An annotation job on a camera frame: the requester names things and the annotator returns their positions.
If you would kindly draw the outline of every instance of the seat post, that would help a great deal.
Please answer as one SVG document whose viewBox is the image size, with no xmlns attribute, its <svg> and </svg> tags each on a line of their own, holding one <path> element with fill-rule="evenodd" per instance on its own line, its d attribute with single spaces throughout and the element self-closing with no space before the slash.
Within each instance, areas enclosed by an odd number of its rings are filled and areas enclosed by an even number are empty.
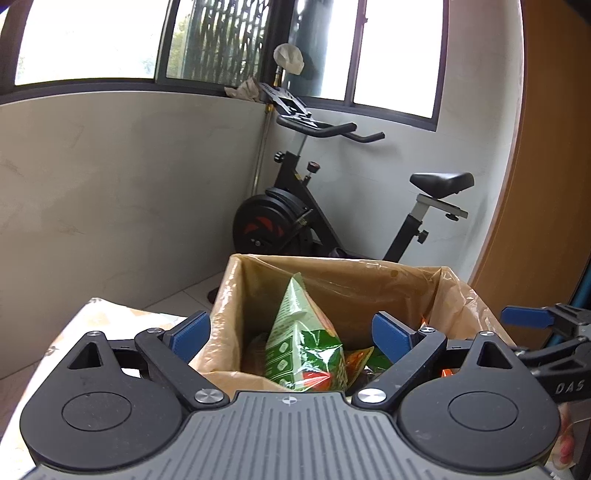
<svg viewBox="0 0 591 480">
<path fill-rule="evenodd" d="M 429 210 L 429 207 L 434 207 L 438 210 L 443 210 L 450 215 L 457 217 L 468 218 L 468 212 L 451 205 L 450 203 L 442 202 L 419 193 L 417 196 L 417 203 L 415 203 L 412 211 L 407 215 L 402 227 L 398 231 L 396 238 L 388 248 L 384 260 L 388 262 L 400 262 L 402 255 L 413 241 L 413 238 L 420 234 L 419 227 L 423 224 L 423 219 Z"/>
<path fill-rule="evenodd" d="M 396 238 L 394 238 L 390 248 L 388 248 L 384 256 L 386 262 L 400 262 L 410 242 L 420 233 L 418 229 L 423 224 L 423 219 L 430 206 L 420 201 L 420 197 L 421 195 L 417 197 L 417 203 L 415 203 L 412 211 L 407 215 L 402 227 L 400 227 L 400 230 L 396 234 Z"/>
</svg>

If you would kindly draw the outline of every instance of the metal pole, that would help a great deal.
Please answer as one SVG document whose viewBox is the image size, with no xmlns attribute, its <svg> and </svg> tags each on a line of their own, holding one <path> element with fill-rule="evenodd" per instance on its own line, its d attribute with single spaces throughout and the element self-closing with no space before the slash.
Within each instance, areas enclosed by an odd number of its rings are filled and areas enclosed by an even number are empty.
<svg viewBox="0 0 591 480">
<path fill-rule="evenodd" d="M 251 196 L 258 193 L 258 185 L 261 180 L 262 163 L 265 156 L 265 146 L 267 146 L 267 136 L 269 135 L 269 127 L 271 126 L 273 110 L 274 107 L 272 105 L 267 105 L 265 107 L 265 124 L 262 128 L 261 142 L 259 143 L 258 155 L 256 157 L 255 176 L 252 180 Z"/>
</svg>

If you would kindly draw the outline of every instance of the white wall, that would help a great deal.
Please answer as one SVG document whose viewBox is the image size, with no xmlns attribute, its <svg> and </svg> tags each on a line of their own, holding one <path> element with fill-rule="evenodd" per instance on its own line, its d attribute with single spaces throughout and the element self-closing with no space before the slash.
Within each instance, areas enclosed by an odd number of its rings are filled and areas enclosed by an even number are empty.
<svg viewBox="0 0 591 480">
<path fill-rule="evenodd" d="M 450 1 L 449 43 L 437 132 L 381 119 L 314 110 L 332 124 L 356 122 L 362 135 L 384 131 L 386 140 L 356 144 L 345 138 L 309 139 L 301 169 L 309 160 L 322 169 L 310 190 L 345 247 L 381 258 L 411 210 L 418 189 L 408 181 L 418 171 L 471 171 L 476 186 L 446 201 L 470 212 L 448 220 L 429 210 L 425 244 L 413 242 L 401 262 L 448 265 L 464 280 L 472 272 L 502 186 L 522 78 L 522 24 L 519 0 Z M 387 95 L 387 83 L 382 85 Z M 272 184 L 292 133 L 273 124 L 266 150 L 263 185 Z"/>
<path fill-rule="evenodd" d="M 142 308 L 222 270 L 263 117 L 161 92 L 0 106 L 0 378 L 93 296 Z"/>
</svg>

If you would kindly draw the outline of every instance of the tiled floor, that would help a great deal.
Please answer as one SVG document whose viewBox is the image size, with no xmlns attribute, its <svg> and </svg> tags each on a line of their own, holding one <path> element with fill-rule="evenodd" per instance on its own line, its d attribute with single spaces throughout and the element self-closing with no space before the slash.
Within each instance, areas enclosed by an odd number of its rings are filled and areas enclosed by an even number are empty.
<svg viewBox="0 0 591 480">
<path fill-rule="evenodd" d="M 197 310 L 211 312 L 212 304 L 207 300 L 207 292 L 217 287 L 222 281 L 223 272 L 209 277 L 202 282 L 182 290 L 167 299 L 160 300 L 144 310 L 153 313 L 169 313 L 187 317 Z"/>
<path fill-rule="evenodd" d="M 169 313 L 183 317 L 187 317 L 198 310 L 210 312 L 212 305 L 207 300 L 207 292 L 217 287 L 222 277 L 223 273 L 214 275 L 186 290 L 175 293 L 167 299 L 154 303 L 144 310 L 154 313 Z M 35 363 L 34 365 L 25 367 L 0 380 L 0 438 L 37 365 L 38 363 Z"/>
</svg>

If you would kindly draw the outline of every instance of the brown plastic bag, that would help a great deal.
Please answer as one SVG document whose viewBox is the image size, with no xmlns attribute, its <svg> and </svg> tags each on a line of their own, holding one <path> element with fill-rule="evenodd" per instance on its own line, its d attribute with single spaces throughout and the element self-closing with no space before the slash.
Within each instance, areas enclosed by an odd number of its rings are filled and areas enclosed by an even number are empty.
<svg viewBox="0 0 591 480">
<path fill-rule="evenodd" d="M 492 330 L 513 345 L 484 302 L 447 267 L 236 254 L 230 257 L 212 309 L 211 337 L 190 365 L 230 397 L 236 390 L 284 391 L 266 378 L 241 373 L 242 350 L 257 335 L 271 331 L 287 284 L 298 272 L 345 350 L 373 345 L 371 321 L 382 310 L 414 329 L 425 318 L 450 339 Z"/>
</svg>

